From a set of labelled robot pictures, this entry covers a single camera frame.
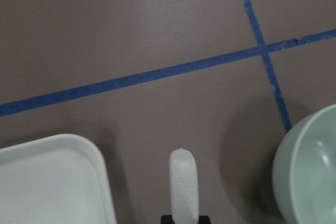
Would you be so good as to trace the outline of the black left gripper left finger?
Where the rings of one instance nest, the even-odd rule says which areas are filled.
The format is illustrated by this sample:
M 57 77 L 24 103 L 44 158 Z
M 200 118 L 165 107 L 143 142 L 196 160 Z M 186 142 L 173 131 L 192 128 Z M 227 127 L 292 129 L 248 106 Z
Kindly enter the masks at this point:
M 160 224 L 173 224 L 173 218 L 171 215 L 163 215 L 161 217 Z

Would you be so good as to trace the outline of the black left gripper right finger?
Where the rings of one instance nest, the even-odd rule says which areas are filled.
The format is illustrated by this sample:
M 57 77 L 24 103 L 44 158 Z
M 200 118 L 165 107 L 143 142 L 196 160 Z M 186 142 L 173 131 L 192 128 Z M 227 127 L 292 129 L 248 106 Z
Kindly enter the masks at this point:
M 199 216 L 198 224 L 211 224 L 209 216 Z

